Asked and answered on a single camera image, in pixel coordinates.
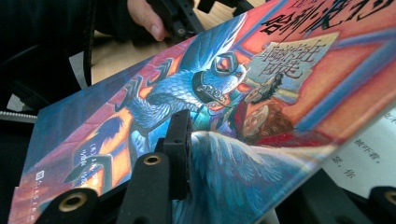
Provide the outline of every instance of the human hand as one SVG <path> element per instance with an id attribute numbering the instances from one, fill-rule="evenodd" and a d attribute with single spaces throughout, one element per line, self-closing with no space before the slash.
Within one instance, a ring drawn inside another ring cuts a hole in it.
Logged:
<path id="1" fill-rule="evenodd" d="M 162 41 L 166 37 L 163 21 L 146 0 L 128 0 L 127 7 L 132 20 L 145 27 L 156 40 Z"/>

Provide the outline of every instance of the wooden table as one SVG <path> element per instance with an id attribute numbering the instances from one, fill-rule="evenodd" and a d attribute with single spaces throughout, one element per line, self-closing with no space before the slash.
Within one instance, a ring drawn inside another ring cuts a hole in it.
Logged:
<path id="1" fill-rule="evenodd" d="M 229 8 L 216 2 L 209 14 L 196 8 L 194 12 L 207 30 L 233 17 L 234 8 Z M 254 7 L 264 3 L 264 0 L 248 0 Z M 92 51 L 92 84 L 110 77 L 136 63 L 139 63 L 156 53 L 172 47 L 170 40 L 152 43 L 146 46 L 135 46 L 132 41 L 120 42 L 114 39 L 96 46 Z"/>

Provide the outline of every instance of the book cover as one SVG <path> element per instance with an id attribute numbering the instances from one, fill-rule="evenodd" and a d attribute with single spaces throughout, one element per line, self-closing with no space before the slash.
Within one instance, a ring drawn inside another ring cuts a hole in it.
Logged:
<path id="1" fill-rule="evenodd" d="M 175 223 L 254 223 L 396 98 L 393 1 L 271 1 L 40 111 L 9 223 L 127 181 L 191 111 Z"/>

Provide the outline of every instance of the fingernail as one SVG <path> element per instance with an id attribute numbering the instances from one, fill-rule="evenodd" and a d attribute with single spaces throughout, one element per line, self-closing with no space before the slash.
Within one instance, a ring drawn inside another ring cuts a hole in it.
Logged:
<path id="1" fill-rule="evenodd" d="M 154 36 L 154 38 L 156 40 L 160 40 L 159 39 L 160 38 L 160 28 L 158 28 L 158 26 L 152 25 L 150 32 L 151 32 L 152 36 Z"/>

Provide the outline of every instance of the blue wing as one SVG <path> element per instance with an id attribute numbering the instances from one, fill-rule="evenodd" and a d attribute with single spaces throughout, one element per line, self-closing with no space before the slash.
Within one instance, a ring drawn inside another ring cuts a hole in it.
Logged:
<path id="1" fill-rule="evenodd" d="M 216 55 L 230 49 L 245 19 L 246 15 L 242 14 L 198 34 L 186 49 L 179 70 L 185 69 L 195 73 L 208 69 Z"/>
<path id="2" fill-rule="evenodd" d="M 219 133 L 192 135 L 191 196 L 174 202 L 174 223 L 253 223 L 307 172 L 278 149 Z"/>

